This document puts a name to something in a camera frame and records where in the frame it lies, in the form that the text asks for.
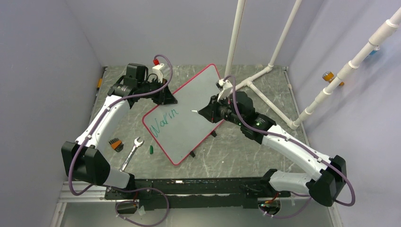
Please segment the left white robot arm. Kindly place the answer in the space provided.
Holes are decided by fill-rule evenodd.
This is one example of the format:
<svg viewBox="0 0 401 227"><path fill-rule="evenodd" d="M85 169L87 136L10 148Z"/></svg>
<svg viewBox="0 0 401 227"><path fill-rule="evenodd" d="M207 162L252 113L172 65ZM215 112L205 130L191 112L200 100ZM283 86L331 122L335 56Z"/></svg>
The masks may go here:
<svg viewBox="0 0 401 227"><path fill-rule="evenodd" d="M74 142L63 144L61 153L70 182L75 179L116 187L125 199L135 194L134 175L111 167L103 151L121 119L141 98L151 99L157 105L178 103L168 88L173 75L171 64L157 60L154 63L152 72L156 77L152 80L148 79L145 65L128 64L125 75L110 87L102 108L88 128Z"/></svg>

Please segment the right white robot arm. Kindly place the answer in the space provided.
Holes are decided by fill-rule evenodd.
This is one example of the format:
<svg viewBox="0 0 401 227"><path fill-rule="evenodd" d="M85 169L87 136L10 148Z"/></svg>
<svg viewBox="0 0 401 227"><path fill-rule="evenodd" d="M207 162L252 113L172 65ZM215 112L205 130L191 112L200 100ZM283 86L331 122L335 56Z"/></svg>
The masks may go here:
<svg viewBox="0 0 401 227"><path fill-rule="evenodd" d="M264 195L288 191L310 196L326 207L338 202L337 197L346 184L345 159L322 154L287 133L274 120L257 112L245 92L236 92L236 98L229 96L220 101L218 96L212 96L197 113L211 123L225 120L240 126L245 137L276 150L304 170L300 174L270 169L261 178Z"/></svg>

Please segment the red framed whiteboard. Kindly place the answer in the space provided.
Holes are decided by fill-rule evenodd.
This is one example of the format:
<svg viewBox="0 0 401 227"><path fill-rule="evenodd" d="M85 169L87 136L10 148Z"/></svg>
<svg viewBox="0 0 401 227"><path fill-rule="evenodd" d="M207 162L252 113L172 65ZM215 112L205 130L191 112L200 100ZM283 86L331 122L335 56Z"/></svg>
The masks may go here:
<svg viewBox="0 0 401 227"><path fill-rule="evenodd" d="M173 165L179 165L219 126L191 112L204 108L219 93L219 79L216 65L209 64L173 92L178 104L157 105L143 116L143 125Z"/></svg>

